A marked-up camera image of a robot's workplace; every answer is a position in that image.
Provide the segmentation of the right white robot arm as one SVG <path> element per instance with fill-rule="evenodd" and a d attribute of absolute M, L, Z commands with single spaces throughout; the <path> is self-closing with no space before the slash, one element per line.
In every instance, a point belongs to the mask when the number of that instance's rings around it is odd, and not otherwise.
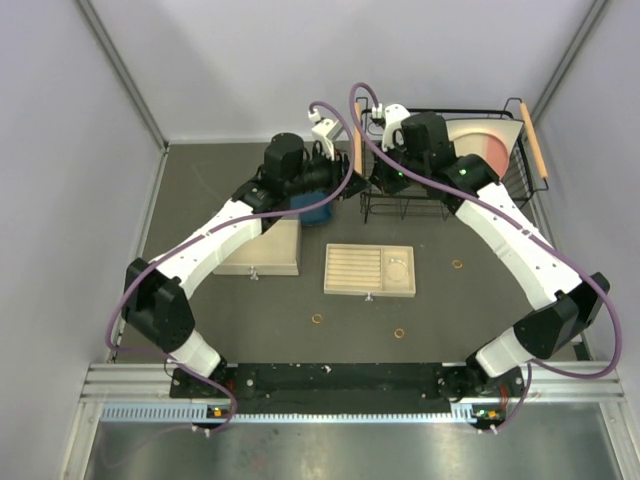
<path fill-rule="evenodd" d="M 445 119 L 434 111 L 412 113 L 400 104 L 376 106 L 379 148 L 401 165 L 376 161 L 372 182 L 385 193 L 406 188 L 414 175 L 464 192 L 429 188 L 472 229 L 515 278 L 532 310 L 467 361 L 467 384 L 487 396 L 504 374 L 529 360 L 546 360 L 586 330 L 610 289 L 601 274 L 584 281 L 566 261 L 548 253 L 548 241 L 525 217 L 503 183 L 523 122 L 509 118 Z"/>

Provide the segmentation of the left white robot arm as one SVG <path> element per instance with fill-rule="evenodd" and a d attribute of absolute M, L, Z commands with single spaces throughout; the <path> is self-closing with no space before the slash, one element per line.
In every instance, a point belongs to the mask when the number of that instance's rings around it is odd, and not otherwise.
<path fill-rule="evenodd" d="M 296 134 L 275 135 L 256 174 L 207 223 L 153 261 L 136 259 L 128 266 L 122 318 L 190 370 L 192 384 L 203 395 L 224 390 L 227 362 L 197 332 L 189 304 L 192 294 L 234 251 L 294 215 L 292 199 L 323 192 L 323 201 L 329 203 L 366 187 L 354 170 L 353 153 L 335 146 L 342 131 L 335 127 L 314 134 L 311 149 Z"/>

